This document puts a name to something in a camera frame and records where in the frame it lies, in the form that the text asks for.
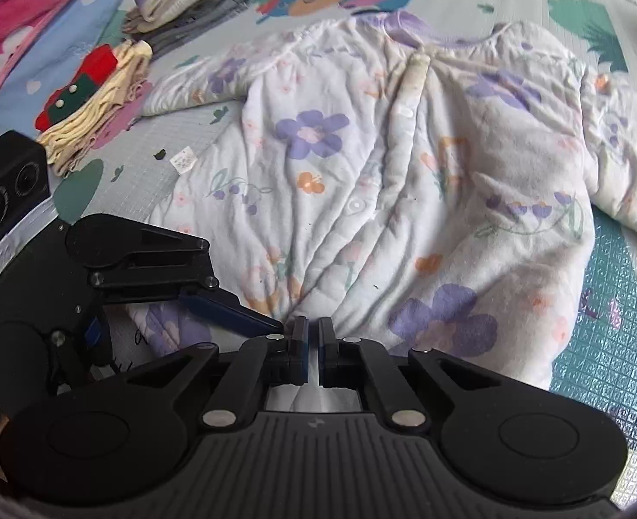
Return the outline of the white floral quilted baby garment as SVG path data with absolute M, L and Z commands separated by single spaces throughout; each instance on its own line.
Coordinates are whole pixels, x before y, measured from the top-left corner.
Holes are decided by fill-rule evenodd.
M 404 12 L 321 21 L 173 70 L 142 115 L 226 101 L 240 118 L 150 220 L 208 239 L 223 285 L 278 320 L 544 388 L 594 212 L 637 233 L 637 92 L 534 23 L 448 41 Z

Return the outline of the red green yellow folded clothes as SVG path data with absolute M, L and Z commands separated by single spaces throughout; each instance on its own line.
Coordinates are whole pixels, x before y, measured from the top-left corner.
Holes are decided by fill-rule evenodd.
M 55 175 L 76 170 L 102 129 L 135 101 L 152 55 L 145 41 L 101 45 L 81 63 L 73 80 L 52 94 L 35 127 Z

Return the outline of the small white paper tag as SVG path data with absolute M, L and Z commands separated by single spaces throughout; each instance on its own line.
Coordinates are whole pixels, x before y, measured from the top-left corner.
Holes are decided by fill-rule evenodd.
M 184 175 L 193 169 L 197 161 L 198 156 L 192 148 L 184 147 L 170 159 L 170 164 L 172 164 L 172 167 L 174 167 L 175 171 L 178 172 L 179 175 Z

